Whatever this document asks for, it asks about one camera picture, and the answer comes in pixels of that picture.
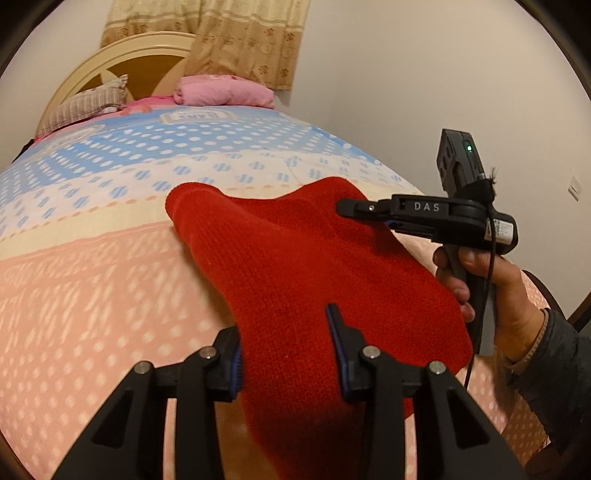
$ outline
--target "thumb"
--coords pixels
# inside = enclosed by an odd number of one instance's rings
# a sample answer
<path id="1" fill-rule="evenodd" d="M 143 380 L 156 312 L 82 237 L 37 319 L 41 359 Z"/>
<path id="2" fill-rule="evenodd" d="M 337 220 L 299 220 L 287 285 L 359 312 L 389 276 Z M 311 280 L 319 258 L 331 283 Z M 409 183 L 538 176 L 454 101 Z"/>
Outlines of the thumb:
<path id="1" fill-rule="evenodd" d="M 468 272 L 486 278 L 491 261 L 490 252 L 461 247 L 458 256 Z M 519 270 L 519 267 L 497 255 L 492 272 L 492 282 L 498 286 L 508 286 L 520 281 L 521 270 Z"/>

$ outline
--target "plaid pillow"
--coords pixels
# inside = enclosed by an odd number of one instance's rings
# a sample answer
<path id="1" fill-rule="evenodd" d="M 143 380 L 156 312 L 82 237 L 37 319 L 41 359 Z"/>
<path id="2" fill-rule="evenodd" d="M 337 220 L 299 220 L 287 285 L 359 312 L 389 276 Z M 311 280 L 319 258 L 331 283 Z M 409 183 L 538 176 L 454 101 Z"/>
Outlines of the plaid pillow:
<path id="1" fill-rule="evenodd" d="M 128 78 L 127 75 L 122 75 L 100 87 L 68 98 L 46 117 L 37 130 L 37 137 L 45 137 L 60 128 L 93 118 L 110 107 L 115 108 L 115 111 L 122 110 L 125 108 Z"/>

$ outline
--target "bed sheet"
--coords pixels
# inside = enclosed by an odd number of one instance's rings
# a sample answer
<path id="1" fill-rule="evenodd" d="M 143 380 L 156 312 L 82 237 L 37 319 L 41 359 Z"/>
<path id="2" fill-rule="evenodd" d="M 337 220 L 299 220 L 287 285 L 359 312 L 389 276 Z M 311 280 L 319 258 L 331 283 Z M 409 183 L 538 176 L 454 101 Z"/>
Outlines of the bed sheet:
<path id="1" fill-rule="evenodd" d="M 232 196 L 275 198 L 326 176 L 348 179 L 371 199 L 420 193 L 334 135 L 246 107 L 140 107 L 101 117 L 48 137 L 0 174 L 0 430 L 35 479 L 52 476 L 134 363 L 181 361 L 232 323 L 176 238 L 167 193 L 200 181 Z M 398 237 L 433 269 L 435 245 Z M 470 392 L 524 461 L 543 430 L 494 381 L 497 360 L 477 361 Z M 416 476 L 412 421 L 408 479 Z M 219 407 L 218 423 L 229 479 L 275 478 L 238 404 Z M 168 479 L 170 422 L 166 444 Z"/>

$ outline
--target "folded pink blanket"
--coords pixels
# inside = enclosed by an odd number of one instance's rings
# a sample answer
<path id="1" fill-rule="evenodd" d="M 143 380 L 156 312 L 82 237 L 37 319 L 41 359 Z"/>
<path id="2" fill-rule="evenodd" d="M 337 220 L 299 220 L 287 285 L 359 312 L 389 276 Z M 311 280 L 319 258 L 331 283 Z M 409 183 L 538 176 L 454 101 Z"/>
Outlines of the folded pink blanket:
<path id="1" fill-rule="evenodd" d="M 138 106 L 154 106 L 154 105 L 176 105 L 174 100 L 171 96 L 156 96 L 156 97 L 147 97 L 142 98 L 140 100 L 135 100 L 130 102 L 126 105 L 127 108 L 134 108 Z"/>
<path id="2" fill-rule="evenodd" d="M 180 79 L 174 92 L 179 105 L 245 105 L 275 108 L 274 94 L 263 85 L 235 75 L 194 75 Z"/>

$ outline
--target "metal screw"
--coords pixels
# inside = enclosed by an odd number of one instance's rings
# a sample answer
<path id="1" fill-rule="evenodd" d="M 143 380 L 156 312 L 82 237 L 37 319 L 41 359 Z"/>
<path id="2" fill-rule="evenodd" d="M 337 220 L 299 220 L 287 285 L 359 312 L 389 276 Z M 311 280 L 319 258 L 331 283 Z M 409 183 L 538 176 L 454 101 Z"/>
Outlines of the metal screw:
<path id="1" fill-rule="evenodd" d="M 145 375 L 150 371 L 150 362 L 138 362 L 134 366 L 134 372 L 139 375 Z"/>
<path id="2" fill-rule="evenodd" d="M 199 356 L 209 360 L 217 355 L 217 349 L 214 346 L 204 346 L 199 350 Z"/>
<path id="3" fill-rule="evenodd" d="M 363 356 L 367 357 L 367 358 L 377 358 L 379 357 L 379 354 L 381 354 L 382 352 L 380 351 L 380 349 L 376 346 L 373 345 L 368 345 L 366 347 L 363 348 L 362 350 Z"/>
<path id="4" fill-rule="evenodd" d="M 435 360 L 429 364 L 429 370 L 436 375 L 441 375 L 443 372 L 445 372 L 445 370 L 447 370 L 447 368 L 443 362 Z"/>

